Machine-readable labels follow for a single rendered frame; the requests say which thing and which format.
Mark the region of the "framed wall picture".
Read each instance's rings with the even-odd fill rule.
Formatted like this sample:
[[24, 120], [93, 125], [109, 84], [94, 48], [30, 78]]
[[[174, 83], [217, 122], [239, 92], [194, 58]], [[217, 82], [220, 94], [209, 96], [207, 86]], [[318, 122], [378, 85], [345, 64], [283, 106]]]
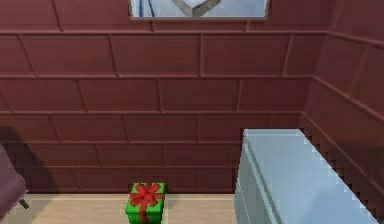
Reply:
[[129, 0], [133, 19], [265, 19], [270, 0]]

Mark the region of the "pale blue cabinet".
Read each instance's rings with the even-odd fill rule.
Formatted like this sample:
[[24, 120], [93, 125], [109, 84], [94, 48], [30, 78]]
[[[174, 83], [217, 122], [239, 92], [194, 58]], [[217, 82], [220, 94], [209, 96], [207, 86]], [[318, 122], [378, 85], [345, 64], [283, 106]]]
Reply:
[[298, 129], [243, 132], [237, 224], [379, 224]]

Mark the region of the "green gift box red ribbon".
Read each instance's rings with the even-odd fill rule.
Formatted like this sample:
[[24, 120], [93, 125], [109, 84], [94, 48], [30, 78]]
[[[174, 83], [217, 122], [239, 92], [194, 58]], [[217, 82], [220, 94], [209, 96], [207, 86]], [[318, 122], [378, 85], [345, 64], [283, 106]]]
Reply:
[[162, 224], [166, 184], [134, 183], [125, 207], [129, 224]]

